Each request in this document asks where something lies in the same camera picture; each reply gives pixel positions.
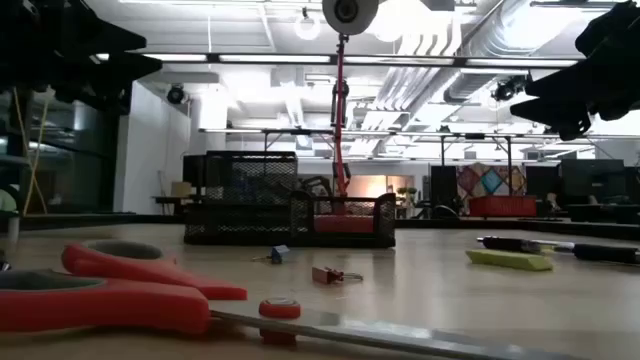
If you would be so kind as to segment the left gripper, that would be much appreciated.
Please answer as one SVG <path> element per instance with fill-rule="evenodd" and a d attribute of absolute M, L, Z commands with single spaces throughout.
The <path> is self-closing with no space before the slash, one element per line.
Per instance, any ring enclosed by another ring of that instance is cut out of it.
<path fill-rule="evenodd" d="M 120 53 L 95 64 L 91 57 L 146 45 L 145 37 L 103 20 L 82 0 L 3 1 L 1 90 L 51 88 L 65 100 L 128 113 L 133 83 L 161 70 L 162 61 Z"/>

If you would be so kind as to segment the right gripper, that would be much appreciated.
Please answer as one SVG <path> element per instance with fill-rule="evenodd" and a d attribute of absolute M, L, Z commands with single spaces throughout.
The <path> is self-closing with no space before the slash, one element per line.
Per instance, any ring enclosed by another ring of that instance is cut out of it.
<path fill-rule="evenodd" d="M 544 124 L 561 140 L 570 141 L 591 128 L 586 105 L 545 98 L 638 98 L 639 50 L 600 49 L 593 53 L 604 40 L 627 30 L 638 18 L 639 6 L 625 1 L 589 21 L 574 42 L 576 50 L 588 58 L 528 84 L 526 94 L 540 98 L 511 105 L 510 113 Z"/>

